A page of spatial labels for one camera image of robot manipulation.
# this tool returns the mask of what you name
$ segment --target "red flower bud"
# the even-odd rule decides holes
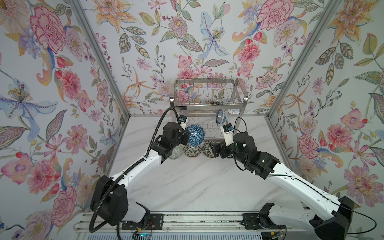
[[[245,40],[244,44],[245,44],[245,45],[248,45],[248,44],[250,44],[251,42],[252,42],[252,40],[247,39],[247,40]]]
[[[321,139],[320,140],[320,145],[322,145],[323,147],[326,147],[327,146],[327,140]]]
[[[51,193],[52,193],[52,194],[55,194],[55,193],[57,193],[57,192],[59,191],[59,189],[60,189],[59,184],[58,184],[58,183],[55,183],[55,184],[51,187]]]
[[[60,68],[65,68],[65,60],[62,57],[58,57],[57,65],[59,65]]]
[[[57,171],[53,179],[56,181],[57,179],[59,179],[60,175],[61,175],[61,172]]]
[[[335,147],[333,144],[330,144],[330,145],[329,145],[329,148],[330,148],[332,151],[336,151],[336,147]]]
[[[63,76],[63,72],[62,71],[56,71],[56,73],[55,73],[55,75],[56,75],[56,78],[57,79],[60,79],[62,76]]]
[[[255,36],[253,37],[253,39],[255,39],[256,41],[260,40],[263,38],[263,34],[258,32],[255,34]]]

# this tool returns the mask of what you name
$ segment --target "metal dish rack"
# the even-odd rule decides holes
[[[224,136],[220,125],[216,124],[217,111],[240,109],[238,116],[242,117],[247,106],[248,92],[238,78],[173,79],[169,100],[170,106],[179,115],[188,117],[187,126],[197,124],[204,128],[204,141],[222,141]],[[173,112],[172,120],[177,122]]]

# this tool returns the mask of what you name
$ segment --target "metal corner post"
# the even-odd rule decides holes
[[[115,98],[120,106],[120,109],[126,119],[129,121],[130,114],[127,106],[124,103],[124,100],[119,92],[119,89],[116,85],[116,81],[114,80],[111,69],[108,67],[108,63],[103,56],[103,52],[99,46],[99,42],[97,41],[95,34],[92,30],[91,24],[88,21],[88,18],[85,14],[84,8],[80,3],[80,0],[68,0],[69,4],[72,6],[72,11],[74,12],[77,21],[80,24],[80,27],[84,31],[84,35],[89,41],[92,50],[95,53],[95,58],[98,61],[101,70],[105,74],[106,80],[108,81],[112,92],[115,94]]]
[[[339,0],[329,0],[328,4],[325,6],[323,14],[320,16],[314,30],[312,36],[307,41],[307,44],[305,45],[304,49],[301,51],[299,57],[297,58],[296,64],[293,66],[291,73],[288,75],[287,80],[285,81],[285,84],[281,88],[280,93],[278,94],[276,100],[272,104],[270,110],[267,112],[268,119],[271,119],[271,117],[276,113],[277,109],[283,102],[287,92],[289,91],[290,86],[295,81],[295,79],[298,77],[298,74],[300,70],[302,69],[303,65],[305,64],[307,58],[309,57],[310,53],[314,49],[315,45],[320,39],[321,34],[326,29],[326,24],[328,23],[330,17],[335,12],[335,9],[338,7],[338,5],[341,3]]]

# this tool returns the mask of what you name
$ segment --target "blue and white bowl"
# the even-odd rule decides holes
[[[216,113],[216,124],[217,125],[223,125],[225,121],[227,120],[227,113],[225,110],[218,110]]]
[[[187,131],[189,132],[189,140],[188,144],[191,146],[200,145],[205,138],[205,131],[199,125],[191,125],[187,127]]]

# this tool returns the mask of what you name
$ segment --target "wall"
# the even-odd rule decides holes
[[[234,77],[249,92],[248,114],[265,113],[280,91],[327,1],[82,1],[132,114],[169,107],[174,78]],[[179,101],[223,101],[178,92]]]
[[[0,239],[70,239],[109,169],[127,119],[88,46],[65,0],[0,0]]]
[[[378,222],[347,239],[384,237],[383,10],[382,1],[341,4],[272,119],[300,175]],[[349,232],[373,225],[354,214]]]

